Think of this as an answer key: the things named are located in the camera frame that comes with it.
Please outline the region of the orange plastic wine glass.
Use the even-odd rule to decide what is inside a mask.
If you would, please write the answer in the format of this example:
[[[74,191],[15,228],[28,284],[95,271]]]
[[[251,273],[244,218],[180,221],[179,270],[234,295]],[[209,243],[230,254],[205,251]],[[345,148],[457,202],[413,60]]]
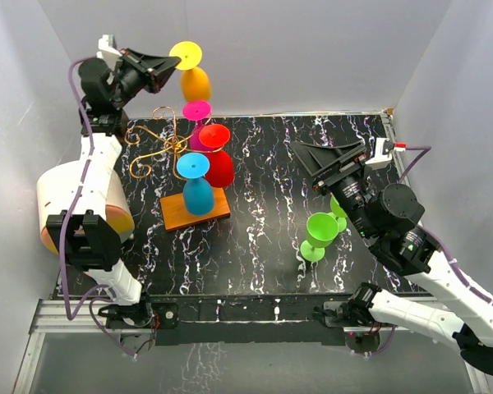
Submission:
[[[176,68],[182,72],[180,84],[184,99],[188,103],[197,100],[209,101],[212,89],[210,78],[200,67],[203,58],[200,46],[192,41],[182,41],[170,49],[169,56],[181,59]]]

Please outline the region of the magenta plastic wine glass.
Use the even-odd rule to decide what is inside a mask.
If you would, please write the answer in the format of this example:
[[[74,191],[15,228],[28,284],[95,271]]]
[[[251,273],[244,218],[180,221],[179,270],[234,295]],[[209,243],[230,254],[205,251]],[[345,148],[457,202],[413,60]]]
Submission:
[[[184,106],[182,114],[188,121],[195,122],[189,139],[190,149],[202,152],[209,151],[210,149],[200,142],[200,132],[211,115],[211,105],[205,100],[191,101]]]

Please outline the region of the green plastic wine glass front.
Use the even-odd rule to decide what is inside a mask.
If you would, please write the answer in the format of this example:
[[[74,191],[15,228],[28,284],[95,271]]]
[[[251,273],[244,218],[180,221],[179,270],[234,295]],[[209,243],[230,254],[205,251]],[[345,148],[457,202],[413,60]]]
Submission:
[[[306,239],[300,252],[305,260],[317,262],[325,257],[325,249],[339,233],[336,219],[328,213],[314,213],[306,222]]]

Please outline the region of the red plastic wine glass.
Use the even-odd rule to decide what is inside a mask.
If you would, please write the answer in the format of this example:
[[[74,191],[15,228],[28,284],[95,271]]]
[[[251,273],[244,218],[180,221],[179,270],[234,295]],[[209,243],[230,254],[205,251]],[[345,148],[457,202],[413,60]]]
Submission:
[[[210,169],[205,174],[205,179],[214,188],[225,188],[233,183],[233,161],[223,147],[230,140],[230,130],[221,124],[205,126],[199,135],[200,142],[211,149],[205,153],[209,159]]]

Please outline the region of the blue plastic wine glass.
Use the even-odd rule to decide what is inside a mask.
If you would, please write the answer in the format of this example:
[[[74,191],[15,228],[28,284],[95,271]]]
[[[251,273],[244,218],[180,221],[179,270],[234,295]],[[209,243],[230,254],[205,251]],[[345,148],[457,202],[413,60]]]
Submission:
[[[202,153],[187,153],[179,158],[176,169],[186,179],[182,193],[187,211],[196,216],[210,213],[214,208],[214,192],[205,179],[210,169],[209,159]]]

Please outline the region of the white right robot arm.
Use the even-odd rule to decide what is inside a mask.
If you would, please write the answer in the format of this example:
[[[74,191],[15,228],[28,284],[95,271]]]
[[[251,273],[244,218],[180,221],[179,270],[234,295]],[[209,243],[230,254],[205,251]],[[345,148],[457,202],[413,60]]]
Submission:
[[[493,295],[465,274],[443,242],[421,226],[425,209],[408,185],[399,181],[376,189],[368,181],[373,171],[408,146],[379,138],[373,149],[361,141],[339,147],[294,142],[291,148],[313,188],[331,195],[334,202],[331,213],[309,218],[304,258],[323,257],[337,231],[335,219],[345,218],[360,237],[371,241],[369,251],[380,264],[440,302],[435,309],[363,283],[343,310],[323,308],[321,317],[407,328],[446,344],[466,363],[493,376]]]

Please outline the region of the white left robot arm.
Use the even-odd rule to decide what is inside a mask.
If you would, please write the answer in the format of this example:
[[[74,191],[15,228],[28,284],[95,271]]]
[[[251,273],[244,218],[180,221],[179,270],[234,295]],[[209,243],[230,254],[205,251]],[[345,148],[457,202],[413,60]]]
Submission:
[[[132,229],[109,223],[108,195],[127,133],[125,106],[142,90],[157,94],[180,61],[111,48],[73,62],[68,81],[81,118],[81,154],[37,183],[41,236],[56,250],[60,267],[93,278],[114,304],[126,306],[124,316],[137,328],[151,322],[154,309],[141,300],[142,285],[122,261]]]

